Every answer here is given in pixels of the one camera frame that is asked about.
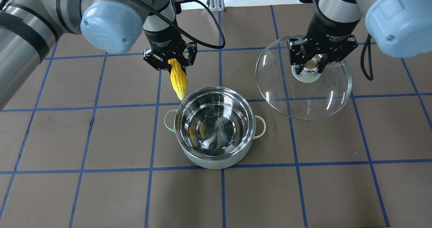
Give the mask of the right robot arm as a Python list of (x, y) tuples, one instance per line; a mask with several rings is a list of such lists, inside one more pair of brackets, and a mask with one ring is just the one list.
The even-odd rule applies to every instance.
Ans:
[(293, 76), (318, 76), (358, 47), (352, 34), (361, 18), (387, 56), (409, 58), (431, 52), (431, 0), (299, 0), (316, 11), (301, 39), (289, 39)]

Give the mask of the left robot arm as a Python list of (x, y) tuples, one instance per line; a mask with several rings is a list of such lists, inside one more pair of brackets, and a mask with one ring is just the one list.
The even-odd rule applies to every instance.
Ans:
[(1, 109), (66, 33), (82, 35), (111, 54), (131, 49), (144, 33), (144, 59), (168, 69), (168, 59), (193, 65), (199, 40), (177, 24), (175, 0), (1, 0)]

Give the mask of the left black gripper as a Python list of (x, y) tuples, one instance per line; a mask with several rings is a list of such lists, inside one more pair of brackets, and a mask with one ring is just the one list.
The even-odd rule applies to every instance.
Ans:
[(143, 52), (143, 60), (156, 70), (172, 70), (172, 60), (182, 65), (182, 71), (187, 75), (188, 66), (195, 63), (196, 42), (186, 43), (181, 34), (174, 28), (165, 28), (161, 31), (143, 32), (150, 44), (150, 49)]

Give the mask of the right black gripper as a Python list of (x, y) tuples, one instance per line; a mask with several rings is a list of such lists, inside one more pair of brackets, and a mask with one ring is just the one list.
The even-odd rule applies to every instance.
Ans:
[(332, 62), (341, 62), (356, 47), (358, 42), (352, 32), (358, 25), (355, 22), (336, 22), (321, 12), (316, 12), (310, 22), (306, 35), (302, 39), (289, 39), (290, 64), (295, 65), (296, 75), (300, 75), (304, 65), (316, 55), (318, 74)]

